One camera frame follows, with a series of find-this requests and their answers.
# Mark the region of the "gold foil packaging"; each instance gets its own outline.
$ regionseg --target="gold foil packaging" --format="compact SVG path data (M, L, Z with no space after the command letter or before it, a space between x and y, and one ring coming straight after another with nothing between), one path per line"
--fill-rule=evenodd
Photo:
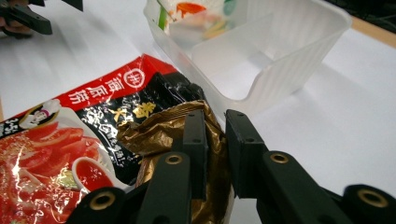
M204 101L177 105L150 116L140 125L128 122L119 127L117 137L128 150L143 157L136 180L139 186L151 179L159 157L171 150L173 139L183 136L185 116L197 109L205 114L209 151L206 201L192 200L192 223L227 223L233 204L233 190L226 138Z

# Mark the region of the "cartoon character image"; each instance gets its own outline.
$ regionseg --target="cartoon character image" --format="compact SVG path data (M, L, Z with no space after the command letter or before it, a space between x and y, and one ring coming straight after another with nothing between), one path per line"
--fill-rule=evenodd
M61 102L58 99L49 100L44 103L41 108L39 107L29 111L21 121L20 127L23 129L32 129L41 124L40 122L53 117L61 107Z

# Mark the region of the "white table surface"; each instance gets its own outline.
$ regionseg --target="white table surface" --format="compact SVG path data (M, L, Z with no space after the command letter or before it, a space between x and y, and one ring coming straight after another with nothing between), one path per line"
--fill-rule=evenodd
M142 53L172 63L151 37L144 0L58 0L33 11L53 35L0 37L5 119L101 77ZM270 150L286 151L324 188L367 184L396 196L396 49L346 31L305 86L251 118ZM260 223L236 200L230 223Z

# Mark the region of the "white plastic basket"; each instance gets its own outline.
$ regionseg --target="white plastic basket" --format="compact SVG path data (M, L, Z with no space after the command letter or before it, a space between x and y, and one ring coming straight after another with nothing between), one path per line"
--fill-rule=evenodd
M155 41L217 115L231 108L253 116L300 89L351 24L344 10L320 0L226 2L233 27L210 39L188 27L206 12L169 24L167 35L157 0L144 10Z

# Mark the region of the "brass insert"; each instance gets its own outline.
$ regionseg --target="brass insert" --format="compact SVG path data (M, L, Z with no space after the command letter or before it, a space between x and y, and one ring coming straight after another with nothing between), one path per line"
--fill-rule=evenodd
M362 201L374 207L383 208L389 205L388 200L384 196L369 189L360 189L358 196Z
M289 158L283 154L280 153L274 153L271 155L271 160L277 163L287 163L289 161Z
M104 191L98 193L90 202L90 208L92 210L103 210L109 207L116 201L116 196L111 191Z
M165 161L168 164L176 165L176 164L181 163L183 161L183 158L181 158L181 156L178 156L178 155L170 155L170 156L166 157Z

